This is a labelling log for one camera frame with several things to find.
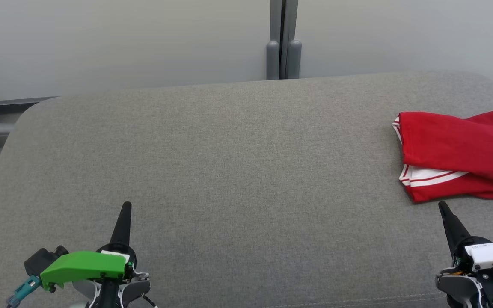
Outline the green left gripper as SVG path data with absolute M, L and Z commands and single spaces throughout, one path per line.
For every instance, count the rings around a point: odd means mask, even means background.
M 132 204 L 125 201 L 110 244 L 99 250 L 80 250 L 60 255 L 48 251 L 49 264 L 40 273 L 43 289 L 49 291 L 55 285 L 62 288 L 66 283 L 86 279 L 126 279 L 128 268 L 135 268 L 137 261 L 136 252 L 127 246 L 131 239 L 131 213 Z

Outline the red Bulls 23 jersey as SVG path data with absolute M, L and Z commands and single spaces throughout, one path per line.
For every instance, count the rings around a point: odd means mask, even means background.
M 493 111 L 470 118 L 399 113 L 392 127 L 403 154 L 399 181 L 414 202 L 493 199 Z

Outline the grey fabric sofa cushion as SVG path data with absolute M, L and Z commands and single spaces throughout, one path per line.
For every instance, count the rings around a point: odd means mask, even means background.
M 131 247 L 162 308 L 442 308 L 436 201 L 398 177 L 401 111 L 493 110 L 493 81 L 429 71 L 61 96 L 0 154 L 0 308 L 39 248 Z

